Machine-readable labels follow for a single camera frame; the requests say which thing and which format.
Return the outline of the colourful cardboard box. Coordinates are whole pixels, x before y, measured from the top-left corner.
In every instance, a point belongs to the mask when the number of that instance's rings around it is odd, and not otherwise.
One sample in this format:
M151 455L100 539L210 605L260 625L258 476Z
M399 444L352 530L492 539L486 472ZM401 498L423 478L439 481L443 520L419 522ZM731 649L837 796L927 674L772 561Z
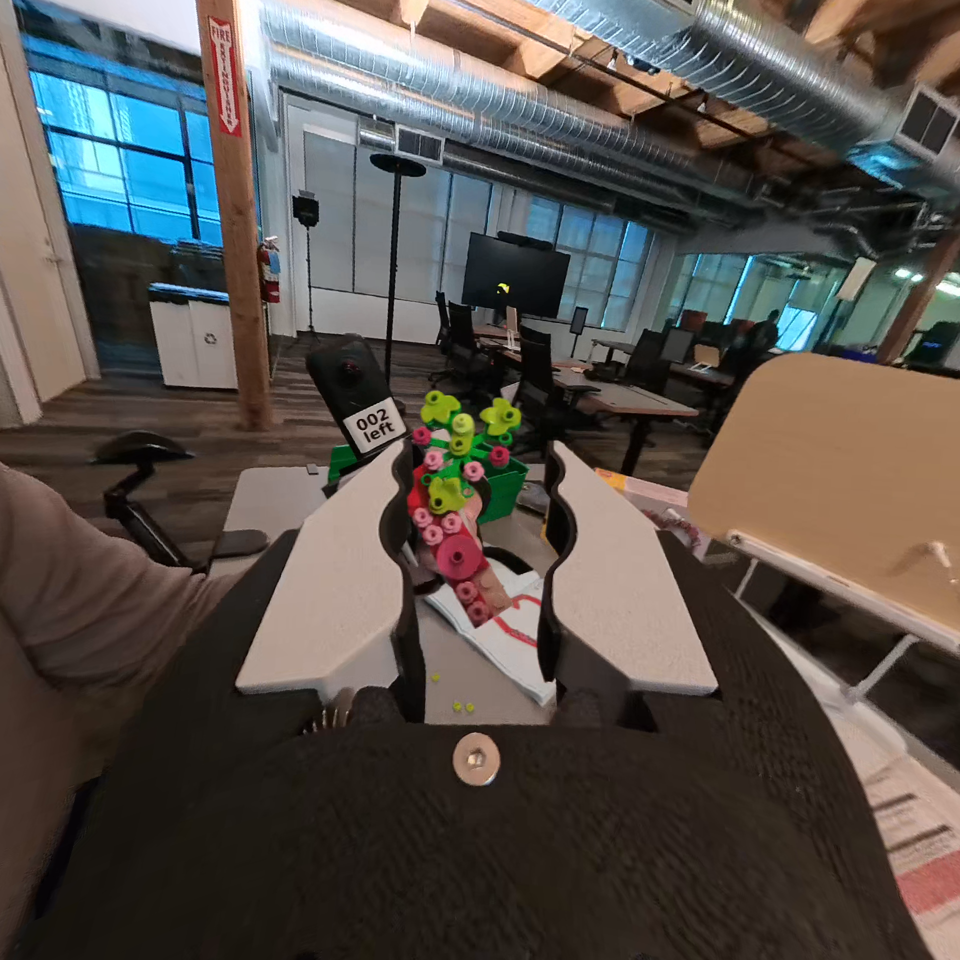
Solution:
M601 467L596 467L594 473L630 501L658 529L671 532L697 560L702 561L706 557L711 538L692 522L686 491Z

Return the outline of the striped printed paper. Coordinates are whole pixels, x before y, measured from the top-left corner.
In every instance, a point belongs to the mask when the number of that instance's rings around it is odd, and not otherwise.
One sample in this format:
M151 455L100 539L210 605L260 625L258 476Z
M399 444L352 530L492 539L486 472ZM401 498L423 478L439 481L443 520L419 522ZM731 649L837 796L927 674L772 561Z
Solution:
M959 957L958 771L923 745L856 738L846 751L898 891L934 958Z

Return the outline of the white instruction booklet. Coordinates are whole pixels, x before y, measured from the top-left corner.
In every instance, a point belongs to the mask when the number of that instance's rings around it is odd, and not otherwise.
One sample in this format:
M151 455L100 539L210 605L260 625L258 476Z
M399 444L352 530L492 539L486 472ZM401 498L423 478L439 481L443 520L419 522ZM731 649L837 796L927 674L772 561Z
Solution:
M540 707L556 699L553 681L544 679L537 652L544 580L534 571L517 573L499 560L490 566L510 598L507 608L475 626L454 590L443 585L425 597L454 632L481 653Z

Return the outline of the wooden post with sign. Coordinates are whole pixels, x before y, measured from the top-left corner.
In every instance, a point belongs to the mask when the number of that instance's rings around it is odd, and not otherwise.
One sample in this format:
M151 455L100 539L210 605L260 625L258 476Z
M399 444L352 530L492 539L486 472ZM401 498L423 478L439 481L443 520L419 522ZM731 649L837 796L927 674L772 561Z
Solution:
M195 7L221 220L222 257L229 298L240 423L249 431L266 431L273 423L271 376L266 320L259 292L254 151L239 3L196 1ZM241 137L226 135L219 128L209 17L229 21L234 30Z

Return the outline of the white recycling cabinet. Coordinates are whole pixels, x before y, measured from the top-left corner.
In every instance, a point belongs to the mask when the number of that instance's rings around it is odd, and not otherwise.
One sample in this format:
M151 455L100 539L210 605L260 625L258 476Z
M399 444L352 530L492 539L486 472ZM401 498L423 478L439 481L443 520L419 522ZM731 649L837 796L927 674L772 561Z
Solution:
M234 335L225 292L152 283L150 318L163 383L235 391Z

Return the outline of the green plastic box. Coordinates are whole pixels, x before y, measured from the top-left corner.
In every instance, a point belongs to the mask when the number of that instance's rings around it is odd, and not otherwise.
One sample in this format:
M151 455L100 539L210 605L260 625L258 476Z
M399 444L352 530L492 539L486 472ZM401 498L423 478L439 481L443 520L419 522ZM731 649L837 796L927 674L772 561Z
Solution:
M341 476L354 470L357 457L346 443L335 445L332 448L328 467L327 480L322 491L326 497L333 496L341 484ZM489 500L486 509L480 515L479 524L486 524L505 519L515 509L517 499L522 491L530 465L511 458L509 464L499 471L486 474L489 486Z

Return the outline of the red white wall sign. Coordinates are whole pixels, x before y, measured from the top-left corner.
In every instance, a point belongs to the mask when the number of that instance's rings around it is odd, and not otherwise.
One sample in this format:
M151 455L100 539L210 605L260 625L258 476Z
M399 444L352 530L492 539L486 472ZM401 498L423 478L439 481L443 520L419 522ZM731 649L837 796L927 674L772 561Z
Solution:
M238 94L238 71L235 54L234 27L228 20L207 18L217 116L220 131L230 137L242 137L241 110Z

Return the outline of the brown top office desk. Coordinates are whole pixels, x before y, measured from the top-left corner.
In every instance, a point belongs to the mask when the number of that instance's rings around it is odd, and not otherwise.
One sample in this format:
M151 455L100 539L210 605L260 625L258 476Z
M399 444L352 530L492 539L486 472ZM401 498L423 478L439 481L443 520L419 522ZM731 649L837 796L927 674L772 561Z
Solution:
M642 451L655 424L675 420L693 421L700 412L654 391L614 382L592 381L586 373L572 366L555 366L551 370L554 385L575 409L586 415L615 418L630 427L629 441L623 455L620 473L634 475Z

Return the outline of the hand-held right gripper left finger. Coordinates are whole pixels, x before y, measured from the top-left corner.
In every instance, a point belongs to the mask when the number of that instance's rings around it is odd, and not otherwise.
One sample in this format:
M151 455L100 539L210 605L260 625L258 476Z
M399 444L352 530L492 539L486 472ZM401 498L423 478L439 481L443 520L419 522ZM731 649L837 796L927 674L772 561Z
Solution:
M244 694L312 690L324 705L365 688L426 718L426 662L410 571L413 447L383 448L300 525L235 680Z

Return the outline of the black light panel stand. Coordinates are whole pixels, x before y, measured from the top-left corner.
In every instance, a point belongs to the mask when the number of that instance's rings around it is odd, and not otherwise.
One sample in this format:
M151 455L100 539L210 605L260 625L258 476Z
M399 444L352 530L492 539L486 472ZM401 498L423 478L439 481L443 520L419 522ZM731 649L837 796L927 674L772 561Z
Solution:
M301 190L292 196L292 214L294 220L304 230L305 264L307 284L307 331L313 340L319 340L319 334L314 322L314 301L312 287L312 249L311 233L319 223L319 202L315 194Z

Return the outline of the light wooden raised desk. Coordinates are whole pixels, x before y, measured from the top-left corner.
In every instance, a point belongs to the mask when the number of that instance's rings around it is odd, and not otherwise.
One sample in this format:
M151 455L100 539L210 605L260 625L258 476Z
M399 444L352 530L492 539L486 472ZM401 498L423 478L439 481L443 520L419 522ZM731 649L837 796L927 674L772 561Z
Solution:
M958 655L958 379L811 353L746 381L688 493L715 541Z

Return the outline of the black floor lamp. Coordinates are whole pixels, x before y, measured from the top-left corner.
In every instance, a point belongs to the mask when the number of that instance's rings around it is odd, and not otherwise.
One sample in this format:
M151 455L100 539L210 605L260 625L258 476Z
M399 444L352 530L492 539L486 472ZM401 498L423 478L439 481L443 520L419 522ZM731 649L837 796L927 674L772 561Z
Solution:
M387 294L387 319L385 330L385 353L383 373L389 388L392 388L392 358L394 343L394 325L397 295L397 276L399 269L400 219L402 207L402 186L405 179L418 179L426 174L426 165L414 159L393 153L377 152L370 157L371 165L391 176L390 210L390 258Z

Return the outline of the wide silver ventilation duct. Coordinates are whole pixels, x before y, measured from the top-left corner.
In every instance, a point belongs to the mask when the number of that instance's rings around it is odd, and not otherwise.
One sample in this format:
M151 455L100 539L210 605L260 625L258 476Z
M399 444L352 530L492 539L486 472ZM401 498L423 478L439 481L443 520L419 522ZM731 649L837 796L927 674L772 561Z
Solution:
M841 155L887 186L958 196L958 104L884 90L738 2L535 1L628 57Z

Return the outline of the silver round ventilation duct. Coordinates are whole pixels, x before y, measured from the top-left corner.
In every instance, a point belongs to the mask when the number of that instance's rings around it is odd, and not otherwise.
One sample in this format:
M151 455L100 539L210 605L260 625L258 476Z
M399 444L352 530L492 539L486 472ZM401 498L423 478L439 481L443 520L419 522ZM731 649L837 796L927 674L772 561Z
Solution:
M307 8L262 2L257 20L270 77L269 46L282 44L608 159L627 172L697 195L704 208L719 202L743 209L760 205L750 174L721 161L697 159L663 136L362 11L337 2Z
M361 114L385 129L444 137L461 154L483 154L494 176L532 188L543 183L556 199L581 200L613 212L637 208L642 221L666 230L687 231L706 209L683 188L656 183L648 174L627 172L607 158L570 148L525 126L506 123L473 107L422 93L397 80L378 78L359 67L313 57L285 45L270 44L270 78L301 96Z

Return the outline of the person's left forearm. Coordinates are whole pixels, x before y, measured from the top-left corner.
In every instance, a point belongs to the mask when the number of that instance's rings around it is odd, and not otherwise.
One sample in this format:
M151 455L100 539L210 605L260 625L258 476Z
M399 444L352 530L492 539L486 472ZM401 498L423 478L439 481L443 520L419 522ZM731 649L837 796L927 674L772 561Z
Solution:
M153 561L2 464L2 958L34 912L81 787L240 578Z

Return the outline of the black office chair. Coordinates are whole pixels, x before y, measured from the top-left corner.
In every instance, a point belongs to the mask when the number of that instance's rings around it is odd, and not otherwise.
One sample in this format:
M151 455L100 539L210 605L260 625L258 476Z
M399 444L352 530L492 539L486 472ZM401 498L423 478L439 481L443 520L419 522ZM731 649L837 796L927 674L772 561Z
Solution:
M472 311L448 301L442 291L436 292L435 300L439 316L437 346L445 358L442 376L469 380L482 370L484 362L474 335Z
M634 345L621 382L651 393L661 394L666 388L670 361L663 356L666 333L645 329Z
M564 421L562 394L554 381L550 346L520 335L521 376L513 405L528 428L525 450L546 449Z

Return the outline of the plain wooden post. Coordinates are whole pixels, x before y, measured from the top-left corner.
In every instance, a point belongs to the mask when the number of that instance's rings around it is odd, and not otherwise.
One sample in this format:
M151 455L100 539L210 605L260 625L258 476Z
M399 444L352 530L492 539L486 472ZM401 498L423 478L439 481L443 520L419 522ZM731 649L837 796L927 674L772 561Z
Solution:
M954 270L959 258L959 228L944 235L930 252L922 277L907 294L902 306L892 321L879 345L876 363L889 366L903 354L913 332L926 312L938 286L947 273Z

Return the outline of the lego flower plant build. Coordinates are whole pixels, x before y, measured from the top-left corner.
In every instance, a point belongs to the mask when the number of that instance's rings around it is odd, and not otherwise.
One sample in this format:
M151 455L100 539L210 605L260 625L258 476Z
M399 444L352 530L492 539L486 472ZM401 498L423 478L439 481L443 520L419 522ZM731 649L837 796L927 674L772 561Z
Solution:
M480 626L511 604L484 550L478 520L490 500L487 474L506 468L522 413L497 397L478 417L460 399L429 390L414 429L414 485L407 510L426 564Z

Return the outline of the large black tv screen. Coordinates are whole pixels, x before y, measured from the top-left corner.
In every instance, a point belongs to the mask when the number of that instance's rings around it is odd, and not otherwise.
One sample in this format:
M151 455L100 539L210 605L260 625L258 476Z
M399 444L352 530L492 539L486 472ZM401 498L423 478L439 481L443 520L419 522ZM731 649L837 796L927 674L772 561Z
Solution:
M472 232L466 253L461 303L505 314L507 307L532 317L556 319L570 255L520 246Z

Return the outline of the large paned window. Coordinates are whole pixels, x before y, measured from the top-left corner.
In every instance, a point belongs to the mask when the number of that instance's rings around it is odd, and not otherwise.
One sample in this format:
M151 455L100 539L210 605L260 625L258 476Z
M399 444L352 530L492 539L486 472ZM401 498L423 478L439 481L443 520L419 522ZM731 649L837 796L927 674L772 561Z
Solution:
M23 43L67 223L220 247L202 87L52 40Z

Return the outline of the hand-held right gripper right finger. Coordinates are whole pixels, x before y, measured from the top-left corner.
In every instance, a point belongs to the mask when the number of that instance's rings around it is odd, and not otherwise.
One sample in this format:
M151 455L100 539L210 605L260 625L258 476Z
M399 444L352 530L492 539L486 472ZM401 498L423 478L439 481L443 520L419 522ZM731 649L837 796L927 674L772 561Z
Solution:
M548 445L536 654L557 690L603 697L719 690L657 526L565 443Z

